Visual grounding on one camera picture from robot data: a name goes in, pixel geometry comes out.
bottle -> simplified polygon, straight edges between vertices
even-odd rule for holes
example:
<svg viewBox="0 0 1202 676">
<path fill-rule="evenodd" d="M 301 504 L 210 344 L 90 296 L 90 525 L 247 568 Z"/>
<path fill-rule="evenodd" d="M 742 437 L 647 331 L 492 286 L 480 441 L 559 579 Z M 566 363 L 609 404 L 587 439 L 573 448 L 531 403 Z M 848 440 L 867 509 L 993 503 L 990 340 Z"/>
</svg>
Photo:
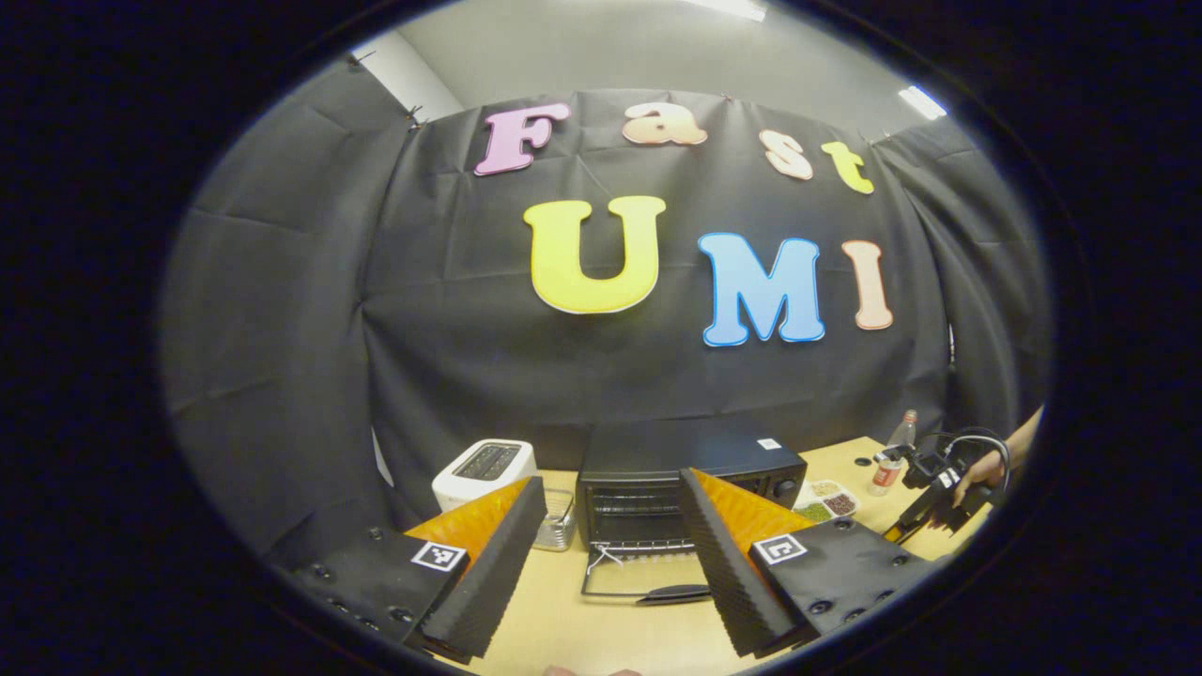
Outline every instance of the bottle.
<svg viewBox="0 0 1202 676">
<path fill-rule="evenodd" d="M 897 446 L 899 444 L 914 445 L 915 433 L 918 423 L 918 411 L 910 409 L 905 411 L 902 416 L 902 422 L 898 425 L 893 434 L 889 435 L 889 440 L 886 446 Z M 873 476 L 871 484 L 868 485 L 868 492 L 873 496 L 883 496 L 889 492 L 889 487 L 897 481 L 898 475 L 902 474 L 902 469 L 905 467 L 905 461 L 898 459 L 886 461 L 880 463 L 876 469 L 876 474 Z"/>
</svg>

sticker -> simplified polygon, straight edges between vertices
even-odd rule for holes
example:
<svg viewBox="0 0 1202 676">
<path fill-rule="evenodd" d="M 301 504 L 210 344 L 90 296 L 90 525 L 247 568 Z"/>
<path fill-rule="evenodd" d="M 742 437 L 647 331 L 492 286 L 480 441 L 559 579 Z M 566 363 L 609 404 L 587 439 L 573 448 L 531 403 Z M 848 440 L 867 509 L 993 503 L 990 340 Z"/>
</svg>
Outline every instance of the sticker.
<svg viewBox="0 0 1202 676">
<path fill-rule="evenodd" d="M 426 545 L 422 546 L 417 555 L 410 561 L 417 565 L 424 565 L 426 568 L 433 568 L 434 570 L 447 573 L 454 568 L 454 564 L 459 563 L 459 559 L 463 558 L 463 555 L 465 553 L 468 553 L 468 550 L 460 547 L 426 542 Z"/>
<path fill-rule="evenodd" d="M 834 168 L 839 172 L 839 178 L 856 192 L 864 195 L 873 194 L 873 182 L 859 173 L 859 167 L 864 166 L 864 159 L 847 149 L 845 143 L 833 141 L 822 144 L 822 152 L 834 160 Z"/>
<path fill-rule="evenodd" d="M 476 176 L 488 176 L 525 168 L 534 162 L 534 155 L 523 149 L 523 143 L 530 142 L 531 148 L 542 148 L 551 141 L 551 120 L 565 120 L 572 114 L 566 103 L 553 103 L 535 108 L 522 108 L 494 113 L 484 120 L 492 128 L 488 136 L 488 150 L 484 159 L 476 165 Z M 526 120 L 537 118 L 526 126 Z"/>
<path fill-rule="evenodd" d="M 871 242 L 852 239 L 843 243 L 843 253 L 851 259 L 856 271 L 856 287 L 859 290 L 859 312 L 856 326 L 864 331 L 880 331 L 893 325 L 893 313 L 885 304 L 885 287 L 881 285 L 881 268 L 877 261 L 881 248 Z"/>
<path fill-rule="evenodd" d="M 692 112 L 676 103 L 639 103 L 626 108 L 626 117 L 633 118 L 621 128 L 627 141 L 639 144 L 679 143 L 696 146 L 709 135 L 697 126 Z"/>
<path fill-rule="evenodd" d="M 588 202 L 545 202 L 525 210 L 534 231 L 530 280 L 548 306 L 570 314 L 615 313 L 637 306 L 660 275 L 655 217 L 667 206 L 659 197 L 630 196 L 609 201 L 621 218 L 626 262 L 617 277 L 593 279 L 581 271 L 581 223 L 593 213 Z"/>
<path fill-rule="evenodd" d="M 760 540 L 752 546 L 760 550 L 760 555 L 763 556 L 768 565 L 776 565 L 783 561 L 797 558 L 805 553 L 805 547 L 789 534 Z"/>
<path fill-rule="evenodd" d="M 802 180 L 814 178 L 814 167 L 802 155 L 802 144 L 796 138 L 766 129 L 760 132 L 760 142 L 768 149 L 764 156 L 772 168 Z"/>
<path fill-rule="evenodd" d="M 746 309 L 756 336 L 767 340 L 780 324 L 786 343 L 819 340 L 826 327 L 819 319 L 815 261 L 817 244 L 791 237 L 780 243 L 772 273 L 763 266 L 742 235 L 710 232 L 697 241 L 714 267 L 714 322 L 702 339 L 712 348 L 742 345 L 750 332 L 739 319 Z"/>
</svg>

human hand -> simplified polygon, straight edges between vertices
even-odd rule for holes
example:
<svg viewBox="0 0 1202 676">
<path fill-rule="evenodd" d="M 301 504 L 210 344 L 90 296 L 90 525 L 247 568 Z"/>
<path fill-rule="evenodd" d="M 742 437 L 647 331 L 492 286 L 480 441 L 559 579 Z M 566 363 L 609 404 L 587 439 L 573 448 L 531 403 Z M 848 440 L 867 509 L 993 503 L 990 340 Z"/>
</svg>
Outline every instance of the human hand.
<svg viewBox="0 0 1202 676">
<path fill-rule="evenodd" d="M 984 481 L 987 486 L 994 488 L 1001 482 L 1005 468 L 1001 464 L 1001 453 L 998 451 L 989 451 L 981 459 L 972 463 L 972 467 L 964 473 L 960 482 L 956 485 L 956 491 L 952 493 L 952 506 L 958 508 L 964 500 L 964 494 L 968 493 L 969 488 L 974 484 L 980 484 Z M 939 528 L 944 526 L 934 515 L 932 515 L 930 521 L 927 522 L 928 528 Z"/>
</svg>

yellow letter u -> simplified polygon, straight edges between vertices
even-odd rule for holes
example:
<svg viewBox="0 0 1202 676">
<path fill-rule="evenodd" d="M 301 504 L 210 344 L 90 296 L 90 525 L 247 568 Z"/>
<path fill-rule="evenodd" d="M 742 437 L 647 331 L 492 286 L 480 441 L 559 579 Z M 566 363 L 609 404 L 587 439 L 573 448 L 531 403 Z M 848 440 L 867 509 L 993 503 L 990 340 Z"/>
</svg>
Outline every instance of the yellow letter u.
<svg viewBox="0 0 1202 676">
<path fill-rule="evenodd" d="M 659 197 L 632 196 L 609 201 L 621 217 L 626 265 L 617 277 L 593 279 L 581 271 L 581 221 L 593 213 L 588 202 L 545 202 L 523 217 L 534 231 L 530 278 L 548 306 L 572 314 L 615 313 L 637 306 L 660 275 L 655 217 L 667 206 Z"/>
</svg>

food tray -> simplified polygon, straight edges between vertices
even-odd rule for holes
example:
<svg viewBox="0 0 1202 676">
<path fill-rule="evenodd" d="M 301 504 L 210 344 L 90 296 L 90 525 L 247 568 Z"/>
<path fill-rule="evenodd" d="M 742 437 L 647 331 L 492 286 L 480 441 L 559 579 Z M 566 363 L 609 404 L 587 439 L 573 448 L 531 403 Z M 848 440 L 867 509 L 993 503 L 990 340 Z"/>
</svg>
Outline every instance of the food tray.
<svg viewBox="0 0 1202 676">
<path fill-rule="evenodd" d="M 576 533 L 576 520 L 572 516 L 571 491 L 559 488 L 545 488 L 547 497 L 547 516 L 538 526 L 538 534 L 534 539 L 534 546 L 540 550 L 561 552 L 572 544 L 572 535 Z"/>
<path fill-rule="evenodd" d="M 859 510 L 859 500 L 837 481 L 821 480 L 802 482 L 793 511 L 815 523 L 831 521 L 837 516 L 850 516 Z"/>
</svg>

